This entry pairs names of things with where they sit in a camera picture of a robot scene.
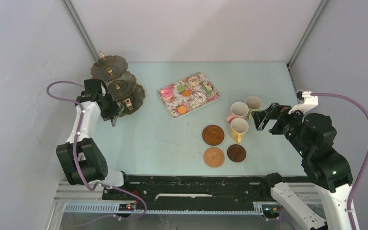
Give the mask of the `metal serving tongs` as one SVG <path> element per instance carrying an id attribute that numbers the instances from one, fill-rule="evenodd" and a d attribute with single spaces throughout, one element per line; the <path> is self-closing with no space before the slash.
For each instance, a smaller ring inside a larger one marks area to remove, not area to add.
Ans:
<path id="1" fill-rule="evenodd" d="M 115 102 L 118 105 L 118 111 L 117 113 L 113 116 L 113 118 L 111 119 L 111 125 L 112 127 L 116 126 L 116 122 L 118 120 L 118 118 L 122 115 L 124 115 L 125 113 L 129 112 L 129 109 L 127 108 L 127 105 L 125 103 L 124 100 L 122 101 L 117 101 Z"/>

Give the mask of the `chocolate cake slice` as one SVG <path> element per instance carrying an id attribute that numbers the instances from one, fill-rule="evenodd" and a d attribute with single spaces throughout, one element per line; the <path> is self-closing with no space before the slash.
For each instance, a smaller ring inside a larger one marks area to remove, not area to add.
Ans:
<path id="1" fill-rule="evenodd" d="M 130 98 L 126 98 L 124 100 L 124 102 L 125 102 L 125 105 L 126 105 L 126 109 L 127 110 L 132 111 L 134 109 L 134 106 L 133 106 L 132 101 L 131 101 Z"/>

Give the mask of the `green layered cake slice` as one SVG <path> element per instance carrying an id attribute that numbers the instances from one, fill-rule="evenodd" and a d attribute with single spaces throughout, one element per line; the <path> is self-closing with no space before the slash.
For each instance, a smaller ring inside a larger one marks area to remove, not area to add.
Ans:
<path id="1" fill-rule="evenodd" d="M 213 88 L 208 81 L 202 83 L 202 87 L 205 90 L 206 94 L 211 95 L 213 92 Z"/>

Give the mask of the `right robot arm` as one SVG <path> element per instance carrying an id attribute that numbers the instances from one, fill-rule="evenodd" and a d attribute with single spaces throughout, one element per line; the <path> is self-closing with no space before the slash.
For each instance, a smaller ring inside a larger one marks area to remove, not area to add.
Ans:
<path id="1" fill-rule="evenodd" d="M 260 196 L 274 199 L 307 230 L 352 230 L 347 208 L 353 176 L 347 159 L 333 148 L 337 131 L 331 118 L 318 113 L 306 115 L 297 106 L 278 103 L 252 112 L 251 117 L 258 131 L 270 120 L 276 121 L 269 133 L 284 136 L 301 156 L 301 166 L 320 195 L 326 219 L 318 217 L 277 172 L 261 178 Z"/>

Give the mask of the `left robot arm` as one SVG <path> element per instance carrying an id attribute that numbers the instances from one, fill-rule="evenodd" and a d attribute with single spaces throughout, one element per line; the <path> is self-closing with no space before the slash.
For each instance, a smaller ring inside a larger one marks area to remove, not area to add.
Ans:
<path id="1" fill-rule="evenodd" d="M 121 112 L 107 91 L 104 81 L 88 79 L 84 90 L 73 100 L 76 118 L 66 143 L 56 147 L 56 155 L 70 185 L 84 185 L 93 191 L 96 186 L 114 188 L 120 199 L 132 195 L 132 186 L 126 183 L 126 174 L 108 168 L 105 156 L 92 138 L 101 119 L 113 126 Z"/>

